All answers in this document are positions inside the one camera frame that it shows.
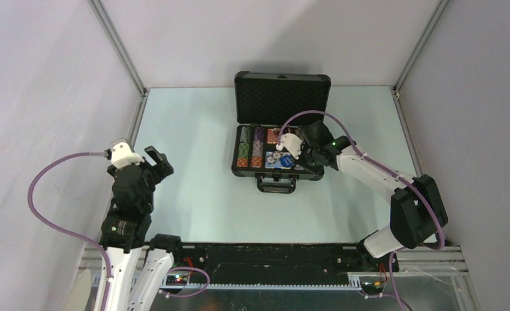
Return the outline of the blue round button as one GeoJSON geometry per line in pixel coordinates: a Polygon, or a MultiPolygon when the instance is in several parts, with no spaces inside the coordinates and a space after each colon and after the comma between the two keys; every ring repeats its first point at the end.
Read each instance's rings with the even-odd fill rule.
{"type": "Polygon", "coordinates": [[[290,169],[294,166],[294,158],[289,154],[284,154],[279,158],[279,164],[283,169],[290,169]]]}

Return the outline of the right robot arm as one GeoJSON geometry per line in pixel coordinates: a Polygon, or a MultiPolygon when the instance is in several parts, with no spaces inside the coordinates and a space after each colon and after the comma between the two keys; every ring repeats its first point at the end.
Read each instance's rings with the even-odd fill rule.
{"type": "Polygon", "coordinates": [[[434,178],[426,174],[415,177],[386,167],[347,136],[333,137],[322,121],[304,126],[299,132],[302,163],[346,173],[389,203],[389,224],[363,239],[364,248],[356,254],[359,267],[373,271],[384,255],[416,248],[434,234],[439,236],[438,244],[444,246],[443,227],[448,215],[434,178]]]}

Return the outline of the black poker set case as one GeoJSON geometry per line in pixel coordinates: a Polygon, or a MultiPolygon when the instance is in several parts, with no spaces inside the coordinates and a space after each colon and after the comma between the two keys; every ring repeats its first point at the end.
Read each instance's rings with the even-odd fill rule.
{"type": "Polygon", "coordinates": [[[318,181],[324,168],[309,171],[294,159],[291,169],[264,167],[266,152],[278,151],[277,144],[266,143],[268,128],[280,128],[280,134],[293,133],[301,126],[322,121],[327,108],[332,80],[324,74],[255,73],[240,71],[234,77],[237,111],[236,137],[231,171],[236,177],[253,178],[261,192],[291,194],[297,181],[318,181]],[[250,144],[240,144],[240,129],[251,128],[250,144]],[[253,146],[254,129],[265,128],[264,146],[253,146]]]}

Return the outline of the red playing card box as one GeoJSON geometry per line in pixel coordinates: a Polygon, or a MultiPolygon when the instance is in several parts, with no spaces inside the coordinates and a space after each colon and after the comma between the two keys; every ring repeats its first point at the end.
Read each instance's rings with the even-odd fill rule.
{"type": "Polygon", "coordinates": [[[280,128],[268,128],[266,133],[267,144],[277,144],[279,142],[280,128]]]}

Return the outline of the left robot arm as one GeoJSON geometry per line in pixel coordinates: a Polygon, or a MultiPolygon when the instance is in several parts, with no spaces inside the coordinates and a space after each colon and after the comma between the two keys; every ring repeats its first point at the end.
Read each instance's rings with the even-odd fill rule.
{"type": "Polygon", "coordinates": [[[164,276],[182,267],[181,238],[157,234],[145,240],[152,223],[156,186],[174,169],[153,146],[134,152],[126,141],[108,149],[113,198],[102,223],[102,271],[95,310],[149,310],[164,276]]]}

